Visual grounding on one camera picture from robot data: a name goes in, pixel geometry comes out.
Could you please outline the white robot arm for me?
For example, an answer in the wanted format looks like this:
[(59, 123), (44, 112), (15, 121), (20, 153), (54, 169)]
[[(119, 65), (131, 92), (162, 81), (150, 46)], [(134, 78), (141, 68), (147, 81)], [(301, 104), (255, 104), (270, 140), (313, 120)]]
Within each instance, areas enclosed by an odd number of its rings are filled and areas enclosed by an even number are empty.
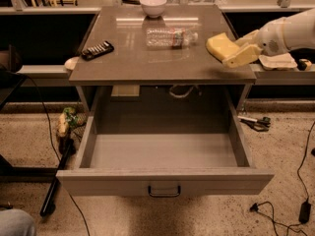
[(237, 68), (260, 58), (286, 66), (292, 60), (290, 51), (315, 48), (315, 9), (270, 21), (233, 44), (238, 49), (221, 60), (225, 67)]

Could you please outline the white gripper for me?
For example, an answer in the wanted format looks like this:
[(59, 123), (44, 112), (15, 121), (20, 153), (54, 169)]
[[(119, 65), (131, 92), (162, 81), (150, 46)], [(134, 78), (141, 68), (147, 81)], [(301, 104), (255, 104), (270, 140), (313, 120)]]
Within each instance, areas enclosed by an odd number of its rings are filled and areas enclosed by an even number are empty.
[(281, 17), (266, 23), (259, 30), (252, 30), (238, 38), (234, 41), (238, 46), (228, 50), (222, 63), (225, 67), (237, 68), (256, 61), (261, 53), (267, 56), (288, 53), (290, 48), (286, 45), (284, 37), (286, 22), (287, 18)]

